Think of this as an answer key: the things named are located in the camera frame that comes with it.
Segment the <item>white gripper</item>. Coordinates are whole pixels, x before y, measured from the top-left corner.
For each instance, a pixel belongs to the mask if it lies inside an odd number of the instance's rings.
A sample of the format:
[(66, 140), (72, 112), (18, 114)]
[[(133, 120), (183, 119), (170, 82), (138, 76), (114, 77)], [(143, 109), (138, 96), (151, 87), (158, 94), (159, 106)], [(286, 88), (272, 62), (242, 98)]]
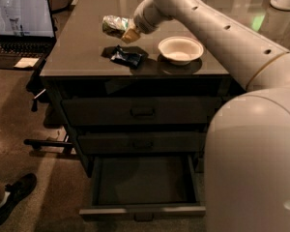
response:
[[(172, 20), (170, 3), (167, 0), (143, 0), (136, 8), (133, 21), (136, 28), (144, 34), (151, 34), (159, 26), (168, 20)], [(125, 44), (136, 42), (140, 34), (136, 29), (128, 29), (121, 40)]]

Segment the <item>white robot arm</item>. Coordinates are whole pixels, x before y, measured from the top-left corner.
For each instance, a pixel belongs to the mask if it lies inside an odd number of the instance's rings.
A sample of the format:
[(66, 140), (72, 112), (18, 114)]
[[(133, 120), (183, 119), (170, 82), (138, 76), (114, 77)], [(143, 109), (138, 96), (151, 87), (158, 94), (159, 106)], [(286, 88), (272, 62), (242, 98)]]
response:
[(290, 232), (290, 50), (202, 0), (144, 0), (133, 16), (144, 34), (171, 19), (245, 90), (207, 132), (207, 232)]

